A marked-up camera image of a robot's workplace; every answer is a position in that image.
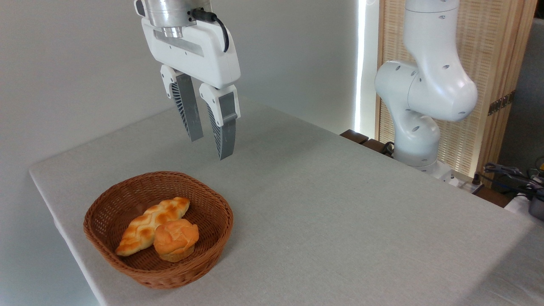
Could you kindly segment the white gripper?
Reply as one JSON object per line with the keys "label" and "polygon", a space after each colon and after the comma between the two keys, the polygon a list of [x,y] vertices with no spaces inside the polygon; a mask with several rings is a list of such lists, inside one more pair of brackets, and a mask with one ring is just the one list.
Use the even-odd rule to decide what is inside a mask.
{"label": "white gripper", "polygon": [[236,120],[241,117],[233,85],[241,77],[234,42],[230,40],[224,52],[223,31],[216,23],[182,27],[182,37],[166,37],[146,18],[141,23],[152,56],[163,64],[161,77],[167,96],[175,102],[190,141],[204,136],[192,76],[204,82],[199,93],[206,101],[219,159],[232,155]]}

